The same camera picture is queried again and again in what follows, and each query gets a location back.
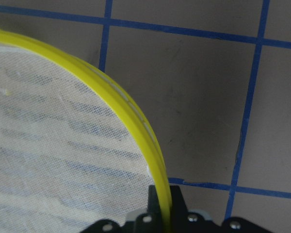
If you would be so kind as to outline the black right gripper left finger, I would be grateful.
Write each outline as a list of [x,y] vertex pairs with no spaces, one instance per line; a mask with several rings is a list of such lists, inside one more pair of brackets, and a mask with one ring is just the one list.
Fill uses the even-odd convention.
[[124,225],[111,219],[101,219],[87,227],[83,233],[162,233],[163,222],[154,185],[148,188],[147,207],[129,212]]

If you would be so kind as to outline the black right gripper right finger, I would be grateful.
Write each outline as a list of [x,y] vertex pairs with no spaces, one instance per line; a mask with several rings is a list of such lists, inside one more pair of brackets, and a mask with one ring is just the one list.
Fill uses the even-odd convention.
[[188,210],[177,185],[170,186],[172,197],[171,231],[173,233],[268,233],[269,230],[241,217],[230,217],[220,225],[215,224],[208,213]]

